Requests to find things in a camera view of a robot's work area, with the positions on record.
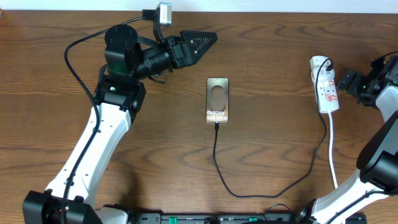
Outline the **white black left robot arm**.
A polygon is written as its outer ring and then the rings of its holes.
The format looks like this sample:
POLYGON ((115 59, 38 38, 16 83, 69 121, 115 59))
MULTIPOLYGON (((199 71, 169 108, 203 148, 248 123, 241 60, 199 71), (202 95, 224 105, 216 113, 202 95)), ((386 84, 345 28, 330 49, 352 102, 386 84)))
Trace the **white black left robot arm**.
POLYGON ((154 19, 154 39, 137 34, 130 21, 103 31, 106 63, 89 93, 92 109, 71 156, 45 191, 30 191, 22 204, 26 223, 134 223, 135 214, 117 205, 95 210, 102 176, 121 138, 141 109, 143 79, 196 64, 217 41, 214 32, 183 30, 164 37, 154 19))

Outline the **white power strip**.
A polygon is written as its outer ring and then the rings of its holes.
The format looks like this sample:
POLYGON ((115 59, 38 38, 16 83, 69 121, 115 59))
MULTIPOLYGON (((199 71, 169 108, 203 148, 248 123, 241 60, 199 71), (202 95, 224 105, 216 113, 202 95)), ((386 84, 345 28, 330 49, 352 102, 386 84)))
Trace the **white power strip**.
POLYGON ((310 69, 315 96, 319 97, 320 113, 328 114, 338 110, 335 71, 331 59, 321 55, 313 56, 310 59, 310 69))

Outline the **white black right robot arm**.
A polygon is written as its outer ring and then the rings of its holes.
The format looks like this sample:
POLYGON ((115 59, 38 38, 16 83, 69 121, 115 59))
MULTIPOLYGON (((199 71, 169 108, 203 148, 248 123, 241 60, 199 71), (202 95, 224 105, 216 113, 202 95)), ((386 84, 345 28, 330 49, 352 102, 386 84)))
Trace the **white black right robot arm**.
POLYGON ((379 110, 384 124, 359 153, 349 179, 312 201, 297 215, 296 223, 344 223, 370 203, 397 195, 397 52, 372 60, 370 66, 367 75, 348 70, 335 83, 329 58, 314 56, 310 60, 321 114, 331 115, 338 109, 339 90, 379 110))

